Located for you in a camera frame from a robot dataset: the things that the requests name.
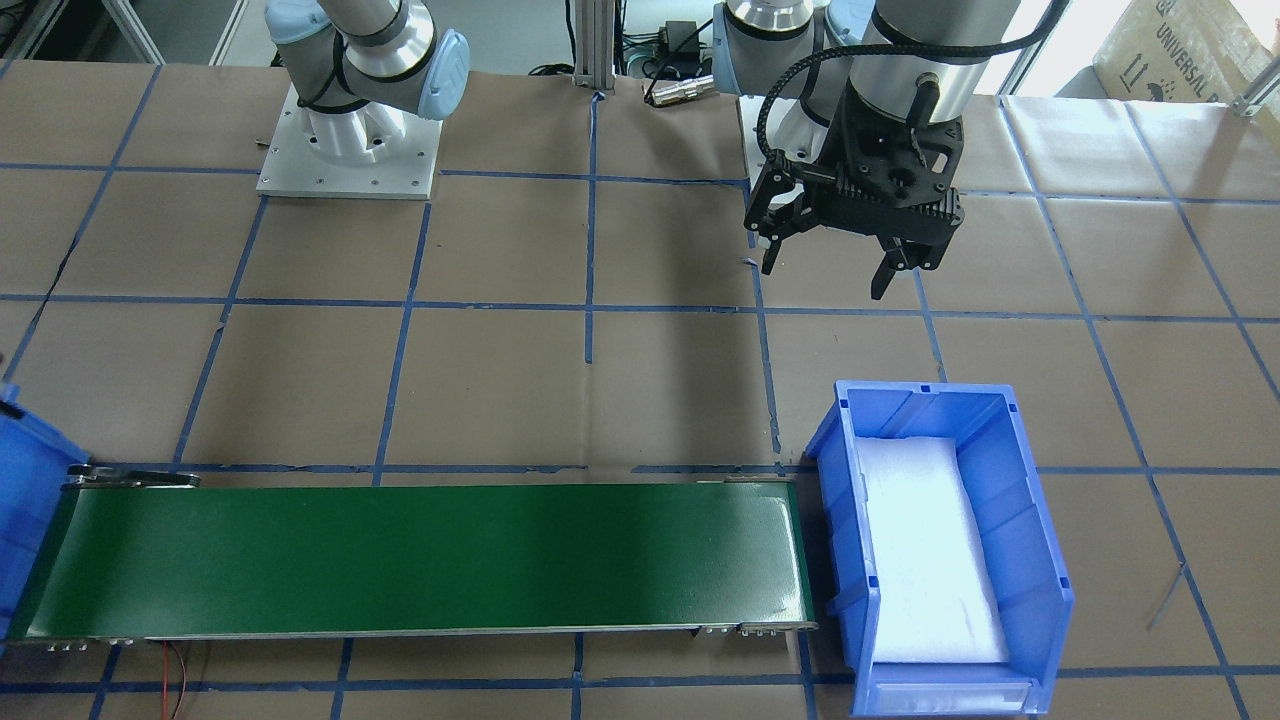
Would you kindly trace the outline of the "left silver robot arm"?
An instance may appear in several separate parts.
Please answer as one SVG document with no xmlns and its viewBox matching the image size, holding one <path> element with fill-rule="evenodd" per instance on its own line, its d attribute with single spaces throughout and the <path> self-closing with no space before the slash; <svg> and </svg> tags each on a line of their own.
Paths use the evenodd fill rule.
<svg viewBox="0 0 1280 720">
<path fill-rule="evenodd" d="M 744 138 L 745 227 L 771 273 L 786 240 L 824 227 L 869 236 L 870 296 L 933 270 L 964 220 L 954 177 L 963 113 L 1015 1 L 722 1 L 716 88 L 760 101 Z"/>
</svg>

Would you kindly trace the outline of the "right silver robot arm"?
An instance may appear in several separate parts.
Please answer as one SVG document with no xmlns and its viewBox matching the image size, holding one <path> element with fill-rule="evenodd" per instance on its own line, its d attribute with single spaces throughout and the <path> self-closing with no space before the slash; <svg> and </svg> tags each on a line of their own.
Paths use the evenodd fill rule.
<svg viewBox="0 0 1280 720">
<path fill-rule="evenodd" d="M 291 117 L 328 161 L 376 163 L 411 117 L 444 120 L 465 95 L 468 41 L 424 1 L 269 1 L 265 23 L 296 92 Z"/>
</svg>

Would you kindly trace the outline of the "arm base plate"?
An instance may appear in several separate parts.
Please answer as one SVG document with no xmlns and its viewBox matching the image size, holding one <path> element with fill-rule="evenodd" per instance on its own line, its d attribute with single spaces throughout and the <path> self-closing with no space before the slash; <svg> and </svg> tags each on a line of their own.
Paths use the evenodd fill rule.
<svg viewBox="0 0 1280 720">
<path fill-rule="evenodd" d="M 750 186 L 754 186 L 758 182 L 765 161 L 765 156 L 759 149 L 756 135 L 756 124 L 763 101 L 763 96 L 745 95 L 737 97 L 744 167 L 748 173 L 746 178 Z M 765 133 L 769 145 L 774 149 L 781 147 L 785 143 L 778 140 L 780 127 L 783 124 L 785 118 L 791 113 L 795 104 L 795 99 L 781 97 L 771 106 L 771 114 L 765 124 Z"/>
<path fill-rule="evenodd" d="M 291 87 L 256 190 L 271 197 L 429 200 L 442 136 L 426 120 L 371 102 L 333 115 L 297 104 Z"/>
</svg>

